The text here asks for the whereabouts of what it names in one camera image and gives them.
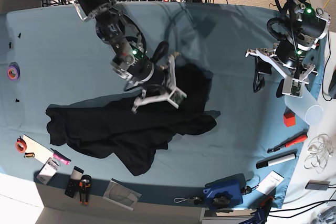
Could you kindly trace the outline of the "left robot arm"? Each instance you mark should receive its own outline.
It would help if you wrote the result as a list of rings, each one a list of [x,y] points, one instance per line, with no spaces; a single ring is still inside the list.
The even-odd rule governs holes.
[[[331,18],[322,0],[275,0],[275,4],[280,15],[267,22],[267,30],[277,42],[271,48],[246,52],[255,60],[253,91],[260,91],[265,76],[275,69],[282,76],[276,96],[302,98],[309,76],[318,75],[315,64],[303,61],[327,35]]]

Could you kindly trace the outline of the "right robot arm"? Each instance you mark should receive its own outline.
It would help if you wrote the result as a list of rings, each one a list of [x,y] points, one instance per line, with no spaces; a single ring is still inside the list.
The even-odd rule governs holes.
[[[115,52],[111,61],[113,70],[126,80],[124,91],[140,88],[132,111],[157,102],[168,102],[175,108],[187,95],[177,87],[175,60],[179,52],[168,53],[169,43],[162,41],[152,57],[146,54],[145,37],[136,23],[122,10],[116,9],[116,0],[70,0],[83,21],[96,21],[96,34]]]

